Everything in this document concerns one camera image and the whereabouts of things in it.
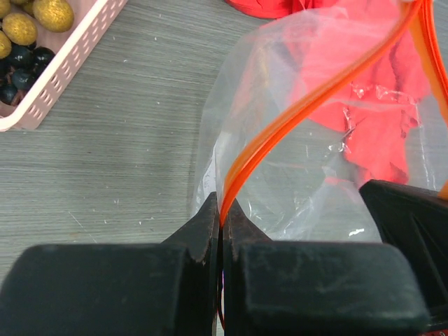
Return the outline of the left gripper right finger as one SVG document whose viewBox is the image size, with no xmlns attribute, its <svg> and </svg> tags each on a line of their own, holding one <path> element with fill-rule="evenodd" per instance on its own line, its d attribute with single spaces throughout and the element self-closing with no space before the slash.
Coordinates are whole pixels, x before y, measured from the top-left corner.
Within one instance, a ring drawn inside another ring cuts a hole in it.
<svg viewBox="0 0 448 336">
<path fill-rule="evenodd" d="M 274 241 L 238 203 L 223 224 L 223 276 L 226 335 L 417 335 L 431 319 L 395 247 Z"/>
</svg>

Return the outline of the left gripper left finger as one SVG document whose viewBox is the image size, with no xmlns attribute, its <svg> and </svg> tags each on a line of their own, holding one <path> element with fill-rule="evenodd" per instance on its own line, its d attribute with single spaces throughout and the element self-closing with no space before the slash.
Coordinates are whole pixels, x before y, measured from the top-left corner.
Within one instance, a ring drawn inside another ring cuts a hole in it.
<svg viewBox="0 0 448 336">
<path fill-rule="evenodd" d="M 211 193 L 158 244 L 42 244 L 1 285 L 2 335 L 214 335 L 219 215 Z"/>
</svg>

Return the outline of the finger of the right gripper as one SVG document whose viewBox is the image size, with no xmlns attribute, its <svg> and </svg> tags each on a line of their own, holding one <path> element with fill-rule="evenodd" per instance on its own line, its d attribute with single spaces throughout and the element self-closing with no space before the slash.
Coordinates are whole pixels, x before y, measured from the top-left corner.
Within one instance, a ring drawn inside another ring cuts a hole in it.
<svg viewBox="0 0 448 336">
<path fill-rule="evenodd" d="M 378 180 L 359 193 L 381 240 L 412 266 L 433 318 L 447 318 L 447 201 L 434 190 Z"/>
</svg>

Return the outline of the clear zip top bag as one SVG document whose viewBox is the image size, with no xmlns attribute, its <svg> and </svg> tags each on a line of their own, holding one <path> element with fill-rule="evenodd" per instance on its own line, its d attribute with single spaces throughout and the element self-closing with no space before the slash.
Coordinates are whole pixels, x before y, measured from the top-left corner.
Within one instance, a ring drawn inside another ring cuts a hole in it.
<svg viewBox="0 0 448 336">
<path fill-rule="evenodd" d="M 227 82 L 228 57 L 203 111 L 193 200 L 196 209 L 209 193 L 224 194 L 216 184 L 216 153 L 228 140 L 223 126 L 235 95 Z M 423 122 L 409 131 L 405 142 L 409 181 L 401 185 L 438 191 L 447 184 L 447 127 L 434 98 L 423 101 L 419 110 Z M 303 120 L 241 187 L 237 201 L 248 219 L 273 239 L 378 242 L 379 232 L 361 199 L 360 187 L 323 184 L 326 165 L 354 177 L 343 148 L 342 134 Z"/>
</svg>

